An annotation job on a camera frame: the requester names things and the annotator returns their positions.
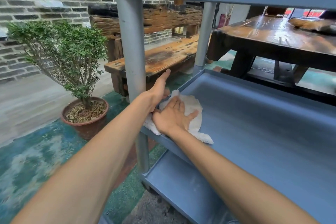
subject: cylindrical post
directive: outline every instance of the cylindrical post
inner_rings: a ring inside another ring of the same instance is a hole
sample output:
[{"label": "cylindrical post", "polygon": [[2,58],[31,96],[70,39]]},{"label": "cylindrical post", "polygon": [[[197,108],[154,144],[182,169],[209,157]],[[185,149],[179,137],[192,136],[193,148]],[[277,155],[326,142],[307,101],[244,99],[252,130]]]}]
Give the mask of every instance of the cylindrical post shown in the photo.
[{"label": "cylindrical post", "polygon": [[[117,0],[121,41],[125,58],[125,70],[129,100],[132,102],[146,90],[144,15],[142,0]],[[136,142],[138,170],[149,170],[148,138],[139,133]]]},{"label": "cylindrical post", "polygon": [[193,75],[204,68],[205,55],[208,50],[212,21],[215,16],[216,2],[204,2],[201,31],[199,33]]}]

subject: flower pot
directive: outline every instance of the flower pot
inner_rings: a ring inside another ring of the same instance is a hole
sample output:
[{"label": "flower pot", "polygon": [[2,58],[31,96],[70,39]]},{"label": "flower pot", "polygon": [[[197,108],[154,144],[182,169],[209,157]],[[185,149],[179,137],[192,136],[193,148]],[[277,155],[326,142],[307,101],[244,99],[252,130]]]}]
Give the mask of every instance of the flower pot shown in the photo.
[{"label": "flower pot", "polygon": [[64,123],[72,126],[78,132],[78,135],[87,141],[89,141],[92,137],[94,137],[106,125],[106,114],[107,114],[107,111],[109,110],[109,104],[107,103],[106,100],[97,98],[97,97],[91,97],[90,100],[101,101],[101,102],[105,102],[106,104],[106,110],[94,120],[90,120],[90,121],[82,122],[82,123],[74,123],[74,122],[69,122],[65,119],[67,113],[73,107],[81,103],[79,99],[69,103],[63,109],[62,115],[61,115],[61,120]]}]

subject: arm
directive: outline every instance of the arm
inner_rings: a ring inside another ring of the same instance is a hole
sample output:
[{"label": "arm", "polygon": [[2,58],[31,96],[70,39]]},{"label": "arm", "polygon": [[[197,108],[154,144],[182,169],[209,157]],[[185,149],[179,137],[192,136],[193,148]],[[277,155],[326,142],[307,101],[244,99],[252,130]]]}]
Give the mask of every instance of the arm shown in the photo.
[{"label": "arm", "polygon": [[12,224],[97,223],[146,116],[169,94],[169,74],[168,69],[65,163]]},{"label": "arm", "polygon": [[183,102],[173,98],[162,112],[153,114],[153,121],[183,150],[241,223],[318,223],[283,194],[191,135],[187,130],[196,116],[195,112],[186,117]]}]

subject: towel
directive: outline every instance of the towel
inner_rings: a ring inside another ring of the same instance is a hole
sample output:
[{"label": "towel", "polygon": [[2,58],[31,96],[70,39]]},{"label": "towel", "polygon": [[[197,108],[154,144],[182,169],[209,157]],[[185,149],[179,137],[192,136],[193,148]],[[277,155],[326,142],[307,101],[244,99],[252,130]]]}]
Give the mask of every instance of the towel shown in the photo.
[{"label": "towel", "polygon": [[[213,141],[211,139],[211,137],[208,134],[204,134],[204,133],[200,133],[199,129],[201,128],[202,125],[202,106],[200,104],[200,102],[194,97],[194,96],[185,96],[185,95],[181,95],[180,92],[178,90],[174,90],[171,93],[171,97],[167,100],[162,102],[159,105],[159,109],[163,110],[166,105],[169,103],[170,99],[178,96],[180,98],[181,101],[184,102],[185,105],[185,112],[184,115],[189,115],[191,114],[193,111],[198,110],[198,115],[195,119],[193,119],[190,122],[189,125],[189,133],[191,133],[194,137],[196,137],[198,140],[204,142],[204,143],[208,143],[208,144],[213,144]],[[156,128],[153,120],[152,120],[152,114],[150,113],[147,117],[146,120],[143,124],[146,128],[148,128],[149,130],[151,130],[154,134],[156,135],[162,135],[158,129]]]}]

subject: dry mulch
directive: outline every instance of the dry mulch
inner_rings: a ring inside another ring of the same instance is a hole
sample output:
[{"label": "dry mulch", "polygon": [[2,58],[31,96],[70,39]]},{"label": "dry mulch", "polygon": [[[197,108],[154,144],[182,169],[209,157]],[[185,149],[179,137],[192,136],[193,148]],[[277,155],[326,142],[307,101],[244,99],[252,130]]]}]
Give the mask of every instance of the dry mulch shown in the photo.
[{"label": "dry mulch", "polygon": [[72,123],[83,123],[94,120],[106,110],[105,102],[91,101],[91,109],[86,110],[83,104],[73,107],[65,116],[66,120]]}]

